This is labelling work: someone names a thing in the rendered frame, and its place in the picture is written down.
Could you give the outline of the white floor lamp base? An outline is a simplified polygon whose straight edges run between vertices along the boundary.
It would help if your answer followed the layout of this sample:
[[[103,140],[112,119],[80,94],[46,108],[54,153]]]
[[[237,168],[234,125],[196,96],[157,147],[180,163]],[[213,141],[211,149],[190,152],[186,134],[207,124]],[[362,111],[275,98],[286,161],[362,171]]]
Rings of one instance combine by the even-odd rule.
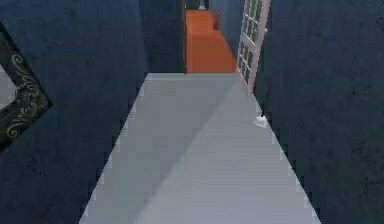
[[[258,127],[262,127],[262,128],[268,127],[268,119],[266,117],[266,108],[268,104],[269,95],[270,95],[270,87],[267,88],[264,104],[260,107],[261,113],[254,120],[254,124]]]

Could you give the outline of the white glass-paned room door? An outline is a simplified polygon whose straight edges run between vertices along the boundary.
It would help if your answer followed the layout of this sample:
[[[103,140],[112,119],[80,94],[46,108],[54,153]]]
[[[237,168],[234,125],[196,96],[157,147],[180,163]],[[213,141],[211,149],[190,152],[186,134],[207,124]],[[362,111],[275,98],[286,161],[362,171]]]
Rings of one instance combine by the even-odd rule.
[[[258,71],[271,0],[245,0],[242,14],[240,41],[236,58],[236,70],[241,75],[249,95]]]

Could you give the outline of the black ornate framed picture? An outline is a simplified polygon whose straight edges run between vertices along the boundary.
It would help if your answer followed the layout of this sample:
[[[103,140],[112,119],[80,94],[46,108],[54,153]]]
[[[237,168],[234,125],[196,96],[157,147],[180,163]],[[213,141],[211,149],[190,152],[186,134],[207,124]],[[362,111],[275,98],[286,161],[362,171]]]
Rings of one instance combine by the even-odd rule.
[[[0,65],[16,87],[15,99],[0,110],[1,153],[52,104],[1,21]]]

